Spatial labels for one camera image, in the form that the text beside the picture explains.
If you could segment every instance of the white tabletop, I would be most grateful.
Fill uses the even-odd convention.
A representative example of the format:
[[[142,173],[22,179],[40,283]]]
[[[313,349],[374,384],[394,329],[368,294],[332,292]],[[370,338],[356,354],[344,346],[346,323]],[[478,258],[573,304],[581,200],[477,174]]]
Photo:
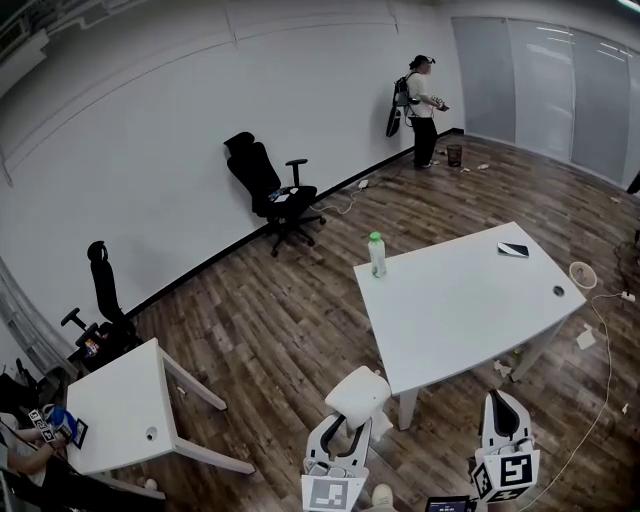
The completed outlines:
[[[526,245],[530,257],[501,256],[498,242]],[[585,303],[515,222],[387,258],[382,278],[370,263],[355,273],[394,395],[503,354]]]
[[[89,426],[82,449],[68,448],[76,471],[100,473],[173,450],[164,372],[154,338],[69,386],[67,410]],[[153,441],[147,439],[151,427]]]

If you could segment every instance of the chair base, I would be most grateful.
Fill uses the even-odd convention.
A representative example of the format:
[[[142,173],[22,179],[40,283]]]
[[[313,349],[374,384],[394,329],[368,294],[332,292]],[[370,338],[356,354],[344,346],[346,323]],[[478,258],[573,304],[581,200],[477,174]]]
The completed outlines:
[[[291,234],[297,233],[299,236],[304,238],[307,241],[307,245],[309,247],[313,247],[316,242],[315,240],[309,236],[300,226],[303,224],[309,224],[310,222],[320,221],[320,224],[326,224],[327,221],[322,215],[314,215],[312,217],[304,217],[298,218],[294,220],[284,220],[284,219],[276,219],[270,222],[272,225],[272,231],[278,234],[278,238],[276,243],[273,245],[273,249],[271,250],[271,256],[274,258],[278,256],[278,247],[280,244]]]

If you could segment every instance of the white table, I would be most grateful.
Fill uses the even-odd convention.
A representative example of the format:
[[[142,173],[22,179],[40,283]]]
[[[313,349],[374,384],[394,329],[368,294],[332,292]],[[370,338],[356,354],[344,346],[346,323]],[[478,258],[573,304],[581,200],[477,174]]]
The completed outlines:
[[[189,375],[158,346],[153,338],[69,386],[67,409],[88,426],[78,449],[68,448],[69,462],[83,475],[97,476],[124,466],[137,464],[170,452],[214,466],[253,473],[255,468],[191,443],[176,433],[169,403],[165,370],[185,390],[191,390],[217,409],[225,402]],[[129,491],[153,497],[164,497],[137,486],[109,479]]]
[[[526,245],[528,259],[498,242]],[[565,319],[585,303],[578,288],[515,222],[387,258],[387,274],[355,267],[399,426],[409,428],[418,391],[536,338],[520,379]],[[564,295],[557,296],[560,286]]]

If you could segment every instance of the wood plank flooring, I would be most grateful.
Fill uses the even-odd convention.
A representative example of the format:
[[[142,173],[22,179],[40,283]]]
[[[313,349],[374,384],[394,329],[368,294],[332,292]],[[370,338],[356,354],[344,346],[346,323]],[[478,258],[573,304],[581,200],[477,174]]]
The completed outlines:
[[[447,143],[462,144],[470,173],[445,165],[414,171],[409,156],[371,175],[370,183],[379,185],[359,194],[348,214],[324,212],[327,224],[310,228],[315,247],[294,240],[273,259],[270,239],[257,239],[135,319],[141,337],[157,337],[229,404],[218,412],[193,394],[183,396],[169,380],[179,433],[250,461],[258,471],[239,475],[176,455],[120,470],[118,477],[156,479],[170,511],[299,512],[306,438],[329,412],[324,397],[361,365],[384,372],[352,270],[367,261],[373,230],[382,232],[394,255],[516,221],[563,268],[576,260],[592,265],[598,292],[621,290],[613,251],[640,227],[640,201],[517,149],[461,136],[440,140],[438,149]],[[446,164],[446,157],[436,158]],[[490,168],[476,170],[481,163]],[[345,209],[354,187],[317,207]],[[627,247],[622,256],[640,297],[637,255]],[[609,406],[563,476],[528,510],[640,508],[639,306],[619,299],[597,306],[612,342]],[[500,378],[489,363],[422,390],[411,429],[394,429],[372,443],[371,475],[358,508],[370,506],[369,493],[381,482],[393,488],[400,512],[423,511],[428,496],[473,494],[466,459],[478,447],[480,407],[492,388],[512,394],[531,412],[542,459],[537,489],[518,500],[527,505],[564,465],[604,401],[605,345],[582,351],[575,342],[585,322],[599,326],[588,306],[569,319],[518,384]],[[502,359],[515,365],[516,357]],[[386,407],[394,422],[397,408],[395,400]]]

